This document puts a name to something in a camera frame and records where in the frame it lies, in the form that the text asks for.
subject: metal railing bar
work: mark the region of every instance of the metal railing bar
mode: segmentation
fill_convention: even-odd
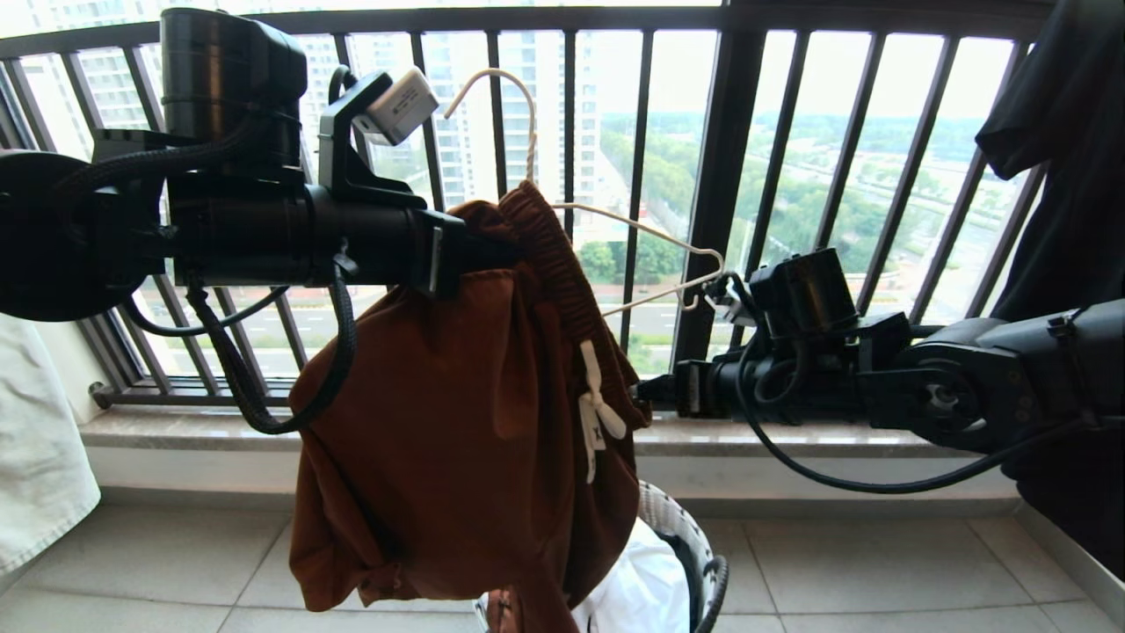
[[[230,316],[238,310],[234,304],[234,298],[231,297],[230,288],[215,288],[215,296],[218,298],[218,304],[223,308],[224,315]],[[250,338],[246,337],[245,327],[242,324],[235,324],[231,326],[231,334],[234,338],[234,345],[238,347],[238,353],[242,354],[242,360],[245,362],[246,369],[254,379],[254,385],[264,394],[269,390],[269,387],[262,377],[262,369],[258,364],[258,358],[254,356],[254,347],[250,345]]]
[[[19,100],[12,91],[11,82],[8,81],[8,74],[6,72],[0,72],[0,97],[3,98],[3,112],[0,112],[2,114],[2,118],[0,118],[0,129],[2,129],[6,137],[6,148],[34,148],[35,141],[32,139],[32,132],[27,128],[27,124],[24,121],[24,115],[20,111]]]
[[[937,120],[937,110],[942,105],[942,96],[945,93],[945,85],[950,81],[950,71],[953,70],[953,60],[957,56],[957,45],[960,40],[955,37],[946,37],[942,44],[942,52],[938,56],[937,67],[934,70],[934,79],[929,85],[929,93],[926,96],[926,103],[922,106],[921,117],[918,119],[918,127],[915,129],[914,141],[910,142],[910,151],[907,153],[907,162],[902,168],[902,175],[891,198],[891,207],[883,223],[883,230],[879,234],[875,250],[872,253],[871,262],[867,265],[867,275],[863,280],[860,296],[855,301],[856,309],[861,314],[867,310],[871,299],[875,296],[875,287],[879,278],[886,265],[886,257],[894,244],[894,236],[898,234],[902,216],[906,214],[907,202],[910,200],[910,191],[914,189],[915,179],[921,166],[921,160],[926,153],[926,145],[929,143],[929,135],[934,130],[934,121]]]
[[[825,211],[820,216],[820,226],[817,228],[813,247],[825,247],[832,235],[832,226],[836,224],[836,214],[839,212],[840,200],[844,199],[844,189],[847,187],[848,173],[852,171],[852,161],[855,159],[855,150],[860,145],[860,134],[863,132],[863,123],[867,117],[867,105],[871,103],[871,92],[875,88],[875,75],[879,74],[879,64],[883,57],[883,45],[886,43],[885,33],[876,33],[871,37],[867,46],[867,60],[863,66],[863,79],[860,80],[860,88],[855,92],[855,102],[852,105],[852,116],[848,118],[847,128],[844,130],[844,142],[840,144],[840,156],[836,162],[836,172],[832,174],[832,182],[828,186],[828,199],[825,201]]]
[[[645,181],[645,138],[648,135],[648,97],[652,79],[652,43],[655,34],[646,30],[640,44],[640,78],[637,83],[637,129],[633,133],[633,172],[629,189],[629,218],[640,219],[641,184]],[[622,288],[622,302],[632,300],[634,277],[637,274],[637,227],[629,226],[626,239],[626,279]],[[621,313],[621,336],[618,344],[621,351],[629,353],[629,328],[632,310]]]
[[[997,88],[996,98],[992,101],[993,107],[999,101],[1004,89],[1008,85],[1016,69],[1023,61],[1026,48],[1027,45],[1024,42],[1012,43],[1011,54],[1008,55],[1008,63],[1004,69],[1000,85]],[[945,264],[950,260],[950,254],[953,253],[953,246],[956,244],[957,235],[961,234],[961,227],[964,225],[965,218],[969,217],[969,208],[972,206],[973,197],[976,195],[976,188],[980,186],[981,177],[984,175],[984,168],[987,165],[988,161],[984,159],[984,154],[980,148],[976,148],[973,152],[973,157],[969,161],[965,180],[961,183],[956,201],[953,202],[953,211],[950,214],[950,219],[945,223],[942,237],[937,242],[937,250],[934,252],[934,259],[926,271],[926,278],[921,282],[921,288],[918,289],[918,297],[910,308],[911,324],[921,323],[922,316],[926,314],[926,308],[929,307],[929,301],[934,298],[934,290],[937,289],[937,282],[942,278],[942,272],[945,271]]]
[[[574,107],[577,100],[575,66],[577,65],[578,34],[562,34],[562,201],[574,201]],[[574,241],[574,209],[562,210],[562,229]]]
[[[133,78],[133,85],[136,88],[137,97],[141,99],[141,109],[144,110],[145,120],[153,132],[164,129],[164,111],[161,109],[160,99],[152,87],[147,71],[145,71],[144,51],[141,46],[123,46],[122,53],[125,55],[125,64],[129,67],[129,75]]]
[[[770,151],[770,164],[766,165],[766,179],[762,186],[758,215],[754,219],[754,235],[750,237],[750,248],[746,255],[746,277],[757,269],[765,252],[766,233],[770,230],[770,218],[773,216],[773,206],[777,197],[777,184],[781,182],[781,170],[785,162],[785,146],[789,144],[789,132],[793,126],[793,114],[796,111],[796,98],[801,92],[801,76],[804,74],[804,60],[808,53],[809,31],[802,30],[796,34],[796,42],[793,44],[793,61],[789,65],[785,93],[782,96],[773,148]]]
[[[1004,271],[1004,266],[1008,262],[1008,256],[1011,254],[1011,248],[1016,245],[1019,232],[1024,228],[1024,221],[1027,219],[1027,214],[1032,210],[1035,195],[1038,193],[1040,184],[1043,183],[1043,178],[1046,173],[1046,164],[1038,164],[1028,172],[1027,180],[1024,181],[1024,188],[1019,190],[1016,204],[1011,207],[1011,214],[1004,226],[1004,232],[1000,233],[996,250],[992,251],[992,259],[989,260],[988,265],[984,268],[984,272],[981,274],[981,282],[976,286],[976,291],[973,293],[972,300],[969,301],[969,308],[965,310],[966,319],[980,316],[984,309],[984,305],[991,298],[992,289],[1000,279],[1000,272]]]
[[[11,81],[12,92],[16,93],[16,99],[24,110],[24,119],[27,120],[28,127],[32,128],[36,148],[44,152],[57,151],[55,142],[51,138],[51,132],[47,129],[47,120],[43,117],[43,110],[39,109],[39,105],[35,100],[32,84],[27,81],[24,64],[19,60],[4,60],[3,67],[8,71],[8,80]]]
[[[351,65],[351,54],[348,52],[348,34],[346,33],[333,33],[332,39],[336,44],[336,58],[340,63],[348,67]],[[359,75],[356,69],[352,69],[352,74]],[[367,144],[367,137],[360,130],[359,126],[352,125],[352,138],[356,141],[356,152],[359,154],[359,160],[363,161],[368,168],[371,166],[371,147]]]
[[[153,280],[156,282],[160,297],[164,299],[168,313],[172,316],[172,324],[177,328],[188,327],[188,316],[183,311],[180,298],[176,295],[176,286],[172,284],[172,280],[168,278],[168,274],[156,274],[153,277]],[[188,358],[191,359],[191,364],[195,365],[196,372],[199,374],[199,380],[202,381],[204,387],[207,389],[207,394],[214,396],[218,392],[218,385],[215,382],[215,376],[210,371],[210,365],[207,364],[207,359],[204,356],[199,342],[196,341],[196,337],[181,337],[180,341],[183,342],[183,347],[188,351]]]
[[[82,60],[78,53],[63,53],[60,55],[63,62],[63,70],[70,80],[71,89],[74,90],[74,98],[78,99],[78,108],[86,119],[86,126],[93,136],[97,129],[105,127],[101,121],[101,112],[98,111],[98,103],[93,100],[93,92],[90,90],[90,82],[86,79],[86,71],[82,69]]]
[[[271,389],[262,397],[267,407],[288,407],[288,388]],[[217,395],[207,394],[199,387],[173,386],[172,392],[162,395],[156,388],[145,385],[126,388],[119,394],[107,394],[109,405],[161,405],[168,407],[236,407],[238,403],[226,389]]]
[[[148,340],[145,338],[144,332],[137,327],[136,324],[129,319],[128,314],[125,314],[124,309],[117,309],[118,319],[125,326],[125,332],[129,334],[129,338],[133,340],[133,345],[137,349],[137,354],[141,355],[141,361],[148,369],[148,376],[152,377],[153,382],[156,385],[156,389],[160,390],[162,395],[168,395],[171,391],[171,386],[168,382],[168,374],[164,373],[164,368],[160,365],[160,361],[152,351],[152,346],[148,345]]]
[[[411,34],[411,53],[414,56],[414,65],[418,66],[422,74],[425,74],[425,54],[422,49],[421,33]],[[441,186],[441,161],[438,155],[438,137],[433,132],[433,117],[428,117],[422,123],[422,139],[425,143],[425,162],[430,171],[430,192],[433,195],[433,208],[438,212],[446,212],[446,193]]]
[[[488,30],[488,67],[500,67],[500,31]],[[507,154],[504,153],[504,108],[501,105],[500,78],[489,76],[493,108],[493,147],[496,152],[496,196],[507,192]]]
[[[75,325],[79,332],[82,334],[82,338],[86,340],[90,350],[93,351],[93,355],[98,359],[98,364],[101,370],[106,373],[106,378],[109,379],[110,387],[114,391],[120,392],[127,389],[134,382],[134,376],[140,376],[137,372],[127,372],[118,361],[118,355],[112,352],[112,342],[108,341],[104,332],[104,322],[106,316],[99,314],[97,316],[91,316],[89,319],[82,319]]]
[[[699,179],[692,204],[691,243],[724,254],[738,202],[765,42],[764,30],[722,33],[716,55]],[[713,265],[710,257],[688,255],[684,278],[711,272]],[[711,309],[681,310],[673,349],[675,360],[706,356],[713,325],[714,313]]]
[[[281,328],[285,331],[285,338],[289,341],[289,350],[292,352],[292,360],[297,364],[297,370],[304,370],[308,363],[308,355],[305,354],[305,343],[300,341],[300,331],[297,322],[292,318],[292,308],[289,307],[289,298],[281,295],[273,300],[281,318]]]
[[[864,30],[1033,39],[1050,2],[1027,0],[755,0],[729,7],[483,7],[297,11],[253,16],[292,35],[471,30]],[[154,44],[156,21],[9,37],[0,58]]]

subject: black cable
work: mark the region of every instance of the black cable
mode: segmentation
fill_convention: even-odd
[[[262,310],[262,308],[277,300],[277,298],[284,295],[288,289],[289,286],[279,286],[273,288],[270,290],[270,293],[266,295],[266,297],[258,302],[219,319],[219,327],[230,328],[231,326],[245,320],[248,316],[258,314]],[[136,324],[142,331],[151,335],[156,335],[158,337],[197,337],[199,335],[207,334],[207,328],[202,326],[197,328],[169,328],[168,326],[158,326],[156,324],[153,324],[148,320],[147,316],[141,311],[141,308],[137,307],[137,304],[132,296],[125,299],[122,307],[125,309],[125,314],[128,315],[130,322]]]
[[[340,98],[340,88],[343,87],[345,90],[356,85],[356,75],[352,74],[350,67],[345,64],[340,64],[336,70],[332,71],[332,76],[328,79],[328,105],[332,105]]]
[[[754,400],[757,401],[760,407],[770,407],[775,405],[781,405],[796,394],[796,390],[801,389],[804,383],[804,379],[809,376],[809,369],[812,365],[811,352],[809,351],[809,344],[802,340],[793,340],[793,349],[796,351],[796,360],[789,359],[782,361],[776,365],[766,370],[765,376],[754,385]],[[770,398],[766,396],[766,389],[770,387],[778,376],[788,371],[790,368],[794,368],[793,378],[789,381],[789,385],[782,390],[781,394]]]
[[[78,199],[122,179],[136,180],[217,164],[254,144],[269,128],[269,123],[259,110],[251,109],[242,123],[219,141],[132,152],[83,166],[60,180],[52,191],[51,204],[57,209],[60,225],[72,239],[84,243],[72,221]]]
[[[223,373],[226,374],[238,410],[242,412],[246,423],[258,433],[280,435],[307,427],[332,405],[348,379],[352,361],[356,359],[357,335],[351,297],[348,295],[348,284],[344,282],[343,264],[339,259],[341,256],[343,255],[336,255],[338,259],[333,265],[334,278],[332,284],[328,286],[338,324],[336,347],[332,356],[332,365],[308,406],[286,422],[279,422],[270,415],[262,400],[262,395],[258,390],[258,383],[250,376],[250,371],[234,343],[231,342],[231,337],[219,326],[215,311],[207,305],[207,292],[202,289],[197,277],[192,275],[191,278],[188,302],[199,315],[199,320],[202,322],[204,328],[207,329],[208,336],[215,344],[215,353],[218,355],[219,364],[223,367]]]
[[[912,481],[907,483],[863,483],[858,481],[848,481],[845,479],[837,479],[822,473],[818,473],[812,469],[803,467],[793,461],[792,458],[786,455],[781,449],[775,445],[770,437],[762,431],[762,425],[757,422],[756,417],[752,415],[752,409],[749,407],[749,399],[746,398],[746,389],[742,383],[746,379],[746,370],[749,367],[749,355],[750,347],[746,346],[742,351],[742,356],[738,361],[738,379],[735,381],[735,395],[738,397],[738,404],[746,413],[746,419],[754,429],[754,435],[758,436],[762,441],[762,445],[770,451],[770,454],[776,458],[781,463],[789,467],[791,470],[799,474],[802,474],[817,483],[822,483],[825,486],[830,486],[832,488],[839,488],[842,490],[850,490],[853,492],[871,492],[875,495],[909,495],[914,492],[925,492],[927,490],[935,490],[938,488],[945,488],[946,486],[953,486],[954,483],[960,483],[969,478],[976,477],[986,471],[994,469],[1004,463],[1008,458],[1011,458],[1016,453],[1022,453],[1033,446],[1037,446],[1045,442],[1058,440],[1064,435],[1070,435],[1076,431],[1086,427],[1086,423],[1081,421],[1073,421],[1065,425],[1058,426],[1051,431],[1043,432],[1038,435],[1024,440],[1017,444],[1014,444],[1002,451],[998,451],[988,458],[982,458],[963,467],[955,471],[945,473],[930,479],[924,479],[920,481]]]

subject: white towel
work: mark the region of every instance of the white towel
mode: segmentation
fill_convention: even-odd
[[[100,499],[38,331],[0,314],[0,573],[46,550]]]

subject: white cloth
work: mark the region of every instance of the white cloth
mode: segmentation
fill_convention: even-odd
[[[618,562],[570,614],[583,633],[688,633],[690,611],[680,559],[637,519]]]
[[[47,549],[100,499],[38,331],[0,314],[0,573]]]

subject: white wall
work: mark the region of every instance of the white wall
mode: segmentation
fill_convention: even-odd
[[[51,353],[55,370],[63,383],[66,392],[66,400],[70,401],[74,419],[82,425],[94,416],[101,414],[101,409],[94,405],[90,398],[90,385],[101,382],[108,385],[98,361],[75,324],[36,324],[43,343]]]

